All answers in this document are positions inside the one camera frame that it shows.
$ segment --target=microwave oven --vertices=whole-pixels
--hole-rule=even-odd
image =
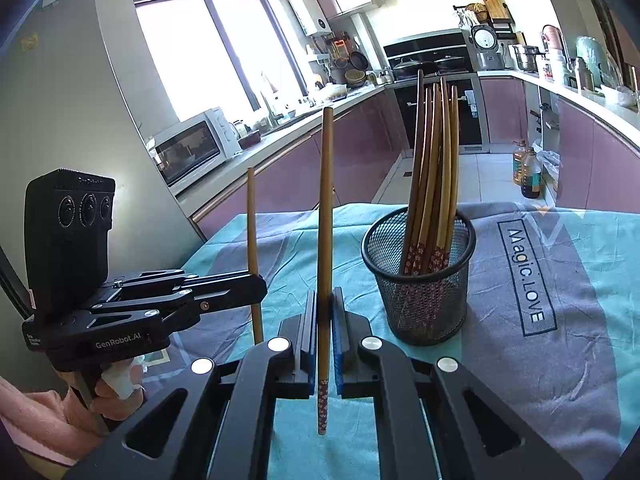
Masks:
[[[220,108],[174,124],[146,148],[174,195],[240,151],[236,131]]]

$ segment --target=window frame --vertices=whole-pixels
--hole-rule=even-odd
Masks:
[[[146,0],[142,2],[135,2],[134,6],[138,8],[138,7],[153,5],[153,4],[156,4],[159,2],[165,2],[165,1],[168,1],[168,0]],[[246,94],[246,97],[249,100],[249,104],[251,105],[251,108],[254,111],[259,110],[260,108],[262,108],[262,105],[260,104],[260,101],[258,101],[258,98],[255,95],[254,90],[251,88],[249,79],[247,78],[246,74],[244,73],[244,70],[242,69],[240,58],[238,57],[238,54],[236,54],[236,51],[233,48],[233,45],[231,44],[231,40],[228,34],[226,33],[225,25],[222,22],[222,19],[220,18],[218,11],[216,10],[214,0],[203,0],[203,1],[207,7],[207,10],[209,11],[209,15],[211,16],[213,25],[216,27],[218,35],[220,36],[220,40],[222,40],[222,44],[225,47],[226,54],[229,56],[231,65],[234,67],[234,70],[236,71],[236,75],[238,76],[240,84],[242,85],[242,89],[244,90],[244,93]],[[264,12],[266,13],[267,18],[271,23],[271,27],[273,27],[273,31],[275,32],[276,37],[280,42],[280,46],[282,47],[282,50],[284,51],[287,61],[289,62],[291,70],[293,71],[293,75],[296,78],[296,82],[300,87],[300,92],[302,93],[303,97],[307,97],[309,93],[308,93],[308,90],[306,89],[306,83],[302,75],[302,71],[298,66],[298,62],[296,61],[296,58],[289,45],[289,42],[287,41],[284,35],[282,27],[280,26],[280,23],[278,22],[276,15],[273,12],[273,9],[271,8],[271,4],[269,3],[268,0],[258,0],[258,1],[260,1],[260,3],[262,4],[262,8],[264,9]]]

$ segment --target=window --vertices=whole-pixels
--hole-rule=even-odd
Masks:
[[[163,0],[136,11],[180,121],[218,106],[228,121],[247,120],[272,87],[284,102],[306,95],[267,0]]]

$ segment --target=pink sleeve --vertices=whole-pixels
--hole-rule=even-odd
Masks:
[[[71,390],[64,400],[54,391],[23,394],[0,377],[0,418],[19,447],[56,462],[73,463],[102,441]]]

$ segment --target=camera lens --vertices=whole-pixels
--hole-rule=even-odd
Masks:
[[[82,225],[84,225],[85,227],[88,227],[89,225],[94,223],[95,213],[96,213],[95,196],[93,196],[92,194],[85,195],[80,205],[80,221],[82,222]]]
[[[107,218],[109,218],[110,213],[111,213],[111,201],[109,200],[109,197],[106,196],[102,199],[102,202],[100,203],[100,218],[102,218],[103,220],[106,220]]]
[[[65,196],[58,207],[58,221],[62,227],[69,227],[74,220],[76,205],[70,196]]]

